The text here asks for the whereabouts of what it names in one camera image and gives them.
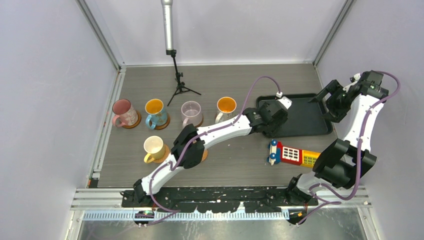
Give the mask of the white mug orange inside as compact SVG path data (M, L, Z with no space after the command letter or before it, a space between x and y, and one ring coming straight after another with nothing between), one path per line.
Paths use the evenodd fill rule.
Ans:
M229 97L229 96L221 97L217 101L216 106L217 106L217 114L214 120L215 124L230 120L235 116L237 103L232 97Z

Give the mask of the woven rattan round coaster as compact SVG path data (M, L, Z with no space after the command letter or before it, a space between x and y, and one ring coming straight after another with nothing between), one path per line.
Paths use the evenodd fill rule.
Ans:
M207 156L208 156L208 150L206 149L203 152L203 155L202 155L202 158L201 158L201 162L203 162L207 158Z

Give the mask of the lilac mug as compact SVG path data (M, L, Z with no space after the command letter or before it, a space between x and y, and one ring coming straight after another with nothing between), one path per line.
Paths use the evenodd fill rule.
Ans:
M182 128L192 124L194 127L202 120L203 113L201 105L196 101L186 101L181 106Z

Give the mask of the brown wooden coaster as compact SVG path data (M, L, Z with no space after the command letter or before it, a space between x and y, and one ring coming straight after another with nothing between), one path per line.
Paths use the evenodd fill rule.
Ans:
M168 114L167 115L167 121L163 125L156 125L154 129L155 130L163 130L170 124L170 122L171 122L171 117Z
M122 126L123 128L125 128L125 129L133 129L133 128L137 127L140 124L140 122L142 121L142 115L141 115L141 113L138 110L136 110L136 113L137 113L137 117L138 117L137 121L133 125L124 125L124 126Z

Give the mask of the blue mug yellow inside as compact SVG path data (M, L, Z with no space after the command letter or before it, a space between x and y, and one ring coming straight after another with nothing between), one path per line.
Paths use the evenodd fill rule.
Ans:
M148 128L154 130L155 126L160 126L166 123L168 112L164 103L160 99L154 98L149 100L145 104L145 111L147 113L145 124Z

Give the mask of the yellow mug white inside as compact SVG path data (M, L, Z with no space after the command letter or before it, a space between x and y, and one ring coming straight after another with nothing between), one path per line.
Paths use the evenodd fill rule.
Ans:
M144 143L143 147L146 151L146 155L143 159L144 163L149 164L154 160L154 154L158 153L163 148L163 140L156 135L148 137Z

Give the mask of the pink floral mug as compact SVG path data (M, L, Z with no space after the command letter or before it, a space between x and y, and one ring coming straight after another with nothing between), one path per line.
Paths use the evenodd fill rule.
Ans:
M112 124L115 127L133 125L138 119L136 109L128 99L117 100L112 106L112 112L114 113Z

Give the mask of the dark wooden round coaster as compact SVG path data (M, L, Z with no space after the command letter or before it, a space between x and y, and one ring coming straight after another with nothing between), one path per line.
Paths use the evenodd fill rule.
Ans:
M201 121L195 126L196 128L200 127L204 122L204 118L202 117Z

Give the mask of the smooth orange round coaster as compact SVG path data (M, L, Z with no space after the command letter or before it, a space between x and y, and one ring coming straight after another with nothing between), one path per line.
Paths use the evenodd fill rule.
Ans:
M164 144L163 148L159 152L154 154L153 162L157 164L163 163L169 154L170 154L170 149L166 144Z

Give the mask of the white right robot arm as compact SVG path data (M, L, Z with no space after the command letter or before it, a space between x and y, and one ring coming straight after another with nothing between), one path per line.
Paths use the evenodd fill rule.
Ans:
M312 102L318 102L330 95L325 101L328 112L323 115L330 122L341 122L349 111L353 116L347 134L318 156L312 171L290 180L284 191L289 204L306 204L323 189L352 189L352 194L342 200L355 194L361 177L377 161L371 154L371 136L377 116L390 97L389 91L381 86L384 75L385 72L375 70L358 73L347 86L334 79L312 98Z

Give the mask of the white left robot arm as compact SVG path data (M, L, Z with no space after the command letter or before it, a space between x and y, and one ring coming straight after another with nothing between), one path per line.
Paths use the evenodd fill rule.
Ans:
M248 107L238 116L214 125L198 128L193 124L185 126L164 162L134 183L135 202L141 207L148 207L153 202L153 195L174 175L200 164L208 148L236 137L275 132L287 121L291 106L292 101L282 97L260 108Z

